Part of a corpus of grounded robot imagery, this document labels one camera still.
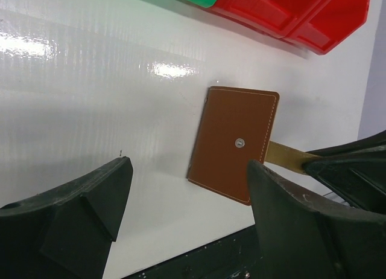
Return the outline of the brown leather card holder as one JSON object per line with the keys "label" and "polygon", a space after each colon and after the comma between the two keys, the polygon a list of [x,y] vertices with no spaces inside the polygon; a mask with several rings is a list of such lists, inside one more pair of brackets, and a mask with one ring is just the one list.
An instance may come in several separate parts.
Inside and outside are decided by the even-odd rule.
{"label": "brown leather card holder", "polygon": [[305,174],[316,155],[271,141],[280,95],[273,91],[212,86],[208,89],[187,179],[250,205],[247,164],[269,162]]}

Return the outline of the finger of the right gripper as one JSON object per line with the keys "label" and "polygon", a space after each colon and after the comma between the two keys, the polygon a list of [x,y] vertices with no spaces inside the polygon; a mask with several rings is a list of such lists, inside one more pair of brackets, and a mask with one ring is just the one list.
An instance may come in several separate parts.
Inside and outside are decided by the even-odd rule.
{"label": "finger of the right gripper", "polygon": [[349,205],[385,214],[385,131],[309,153],[317,158],[303,164],[307,175]]}

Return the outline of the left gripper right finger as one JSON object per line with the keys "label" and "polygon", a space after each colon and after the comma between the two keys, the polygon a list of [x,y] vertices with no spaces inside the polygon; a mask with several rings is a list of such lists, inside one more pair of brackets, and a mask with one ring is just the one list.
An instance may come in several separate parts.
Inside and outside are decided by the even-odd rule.
{"label": "left gripper right finger", "polygon": [[266,278],[384,278],[385,216],[339,204],[258,161],[247,184]]}

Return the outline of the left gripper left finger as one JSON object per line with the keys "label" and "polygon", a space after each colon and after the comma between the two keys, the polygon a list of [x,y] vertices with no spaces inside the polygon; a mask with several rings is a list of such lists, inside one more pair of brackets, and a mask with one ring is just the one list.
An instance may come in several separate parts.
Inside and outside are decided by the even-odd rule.
{"label": "left gripper left finger", "polygon": [[1,208],[2,278],[102,278],[133,177],[116,158]]}

